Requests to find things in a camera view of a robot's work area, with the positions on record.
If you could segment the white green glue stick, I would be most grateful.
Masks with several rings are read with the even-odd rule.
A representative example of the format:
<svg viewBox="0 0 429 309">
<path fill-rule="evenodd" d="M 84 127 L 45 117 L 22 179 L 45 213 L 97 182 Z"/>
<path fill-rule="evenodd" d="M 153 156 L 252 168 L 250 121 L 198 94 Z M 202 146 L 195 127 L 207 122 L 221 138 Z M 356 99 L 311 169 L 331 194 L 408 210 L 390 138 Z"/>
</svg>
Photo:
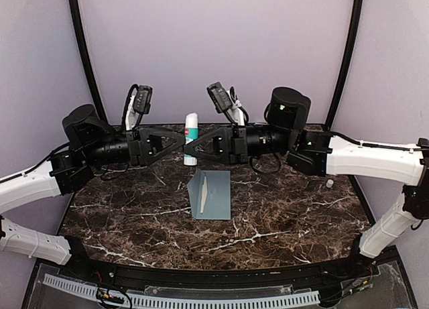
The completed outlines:
<svg viewBox="0 0 429 309">
<path fill-rule="evenodd" d="M 198 139 L 198 115 L 196 113 L 190 113 L 185 118 L 184 135 L 186 138 L 186 144 Z M 193 156 L 184 155 L 185 166 L 196 166 L 197 159 Z"/>
</svg>

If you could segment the teal envelope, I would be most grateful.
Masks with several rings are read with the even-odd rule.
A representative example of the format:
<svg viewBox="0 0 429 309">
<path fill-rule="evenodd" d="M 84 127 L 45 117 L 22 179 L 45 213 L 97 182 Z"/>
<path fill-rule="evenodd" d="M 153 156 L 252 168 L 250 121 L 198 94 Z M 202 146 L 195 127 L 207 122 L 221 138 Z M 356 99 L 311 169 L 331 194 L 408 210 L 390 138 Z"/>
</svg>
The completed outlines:
<svg viewBox="0 0 429 309">
<path fill-rule="evenodd" d="M 207 177 L 208 195 L 200 214 L 201 185 Z M 187 184 L 192 217 L 197 220 L 231 220 L 231 173 L 219 170 L 197 170 Z"/>
</svg>

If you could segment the beige lined letter paper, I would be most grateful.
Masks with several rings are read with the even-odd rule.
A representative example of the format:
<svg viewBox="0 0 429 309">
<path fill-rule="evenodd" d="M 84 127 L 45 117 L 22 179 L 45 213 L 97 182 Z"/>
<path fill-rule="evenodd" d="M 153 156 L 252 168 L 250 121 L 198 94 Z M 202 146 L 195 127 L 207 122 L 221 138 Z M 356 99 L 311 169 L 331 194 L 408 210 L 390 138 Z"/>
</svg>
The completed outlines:
<svg viewBox="0 0 429 309">
<path fill-rule="evenodd" d="M 201 185 L 201 192 L 200 192 L 200 214 L 204 212 L 207 195 L 208 195 L 207 177 L 204 176 L 204 179 Z"/>
</svg>

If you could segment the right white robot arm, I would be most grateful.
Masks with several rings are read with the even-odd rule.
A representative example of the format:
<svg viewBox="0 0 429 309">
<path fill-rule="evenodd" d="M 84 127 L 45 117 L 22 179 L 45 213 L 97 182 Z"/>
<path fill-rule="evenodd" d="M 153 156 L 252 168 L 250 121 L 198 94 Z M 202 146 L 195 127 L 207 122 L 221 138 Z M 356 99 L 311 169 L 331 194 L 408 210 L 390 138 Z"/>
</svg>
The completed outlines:
<svg viewBox="0 0 429 309">
<path fill-rule="evenodd" d="M 342 272 L 356 278 L 391 242 L 412 225 L 428 219 L 428 140 L 384 144 L 356 140 L 334 131 L 307 131 L 311 100 L 292 88 L 272 90 L 265 124 L 231 122 L 184 146 L 184 153 L 220 164 L 252 163 L 264 154 L 282 155 L 309 176 L 354 175 L 403 184 L 390 209 L 354 241 Z"/>
</svg>

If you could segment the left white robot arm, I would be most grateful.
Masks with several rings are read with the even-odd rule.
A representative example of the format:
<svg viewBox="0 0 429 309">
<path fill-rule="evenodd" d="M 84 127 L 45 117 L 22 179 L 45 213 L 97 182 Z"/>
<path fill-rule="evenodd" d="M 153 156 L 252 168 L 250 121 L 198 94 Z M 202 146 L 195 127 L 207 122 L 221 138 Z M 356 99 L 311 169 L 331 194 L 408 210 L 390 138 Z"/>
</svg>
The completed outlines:
<svg viewBox="0 0 429 309">
<path fill-rule="evenodd" d="M 41 162 L 1 179 L 1 212 L 83 188 L 94 170 L 113 164 L 149 166 L 185 144 L 184 135 L 159 127 L 122 133 L 100 120 L 95 108 L 82 105 L 62 121 L 68 143 L 51 151 Z M 95 273 L 77 238 L 54 236 L 25 228 L 1 217 L 1 250 L 66 265 L 81 280 Z"/>
</svg>

